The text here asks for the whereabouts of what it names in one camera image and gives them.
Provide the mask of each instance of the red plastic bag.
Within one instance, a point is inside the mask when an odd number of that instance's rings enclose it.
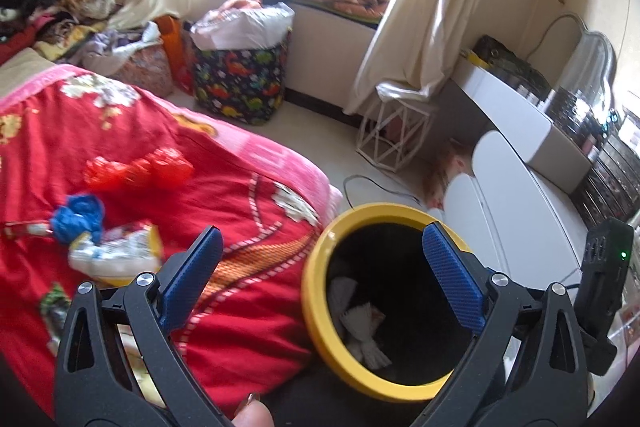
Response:
[[[91,190],[115,190],[122,187],[126,171],[126,165],[110,162],[98,156],[87,161],[84,168],[84,182]]]
[[[127,166],[124,184],[130,188],[147,188],[151,182],[151,163],[144,158],[132,161]]]
[[[156,149],[146,158],[151,163],[153,182],[158,188],[179,187],[193,174],[193,165],[177,149]]]

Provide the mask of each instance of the bed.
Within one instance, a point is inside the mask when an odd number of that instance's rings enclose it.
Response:
[[[49,219],[68,194],[86,191],[82,170],[94,156],[129,162],[163,146],[184,154],[193,178],[177,190],[100,194],[104,225],[151,220],[165,256],[208,224],[222,230],[223,260],[173,340],[231,415],[310,359],[300,278],[340,192],[296,152],[144,90],[53,66],[30,49],[0,68],[0,223]],[[0,351],[49,414],[54,356],[42,304],[55,306],[85,279],[52,239],[0,238]]]

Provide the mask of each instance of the snack package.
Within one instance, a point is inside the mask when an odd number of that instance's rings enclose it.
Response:
[[[14,223],[4,223],[2,235],[11,241],[27,235],[49,237],[53,235],[51,228],[48,221],[16,221]]]
[[[155,225],[137,221],[107,230],[100,245],[88,232],[69,246],[69,266],[92,279],[126,286],[140,272],[156,272],[162,264],[162,241]]]

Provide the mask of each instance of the floral bag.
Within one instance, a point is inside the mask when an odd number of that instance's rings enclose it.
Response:
[[[161,98],[174,92],[171,68],[162,44],[135,51],[111,78],[142,87]]]
[[[197,101],[212,113],[266,123],[284,96],[291,31],[273,48],[202,51],[193,45]]]

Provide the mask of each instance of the storage basket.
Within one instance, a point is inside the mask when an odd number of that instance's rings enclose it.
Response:
[[[273,48],[202,51],[193,46],[195,96],[215,114],[266,123],[282,104],[291,31]]]

